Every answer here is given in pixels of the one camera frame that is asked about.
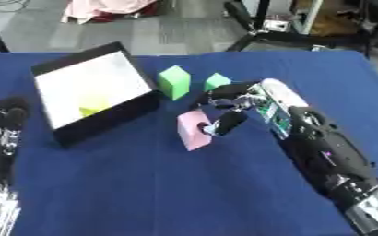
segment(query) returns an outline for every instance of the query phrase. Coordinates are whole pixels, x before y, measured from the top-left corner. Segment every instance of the wire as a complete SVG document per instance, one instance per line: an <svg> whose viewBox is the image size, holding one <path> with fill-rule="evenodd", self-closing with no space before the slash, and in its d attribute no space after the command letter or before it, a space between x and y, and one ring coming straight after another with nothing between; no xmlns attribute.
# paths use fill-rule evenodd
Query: wire
<svg viewBox="0 0 378 236"><path fill-rule="evenodd" d="M0 12L18 12L27 7L30 0L0 0Z"/></svg>

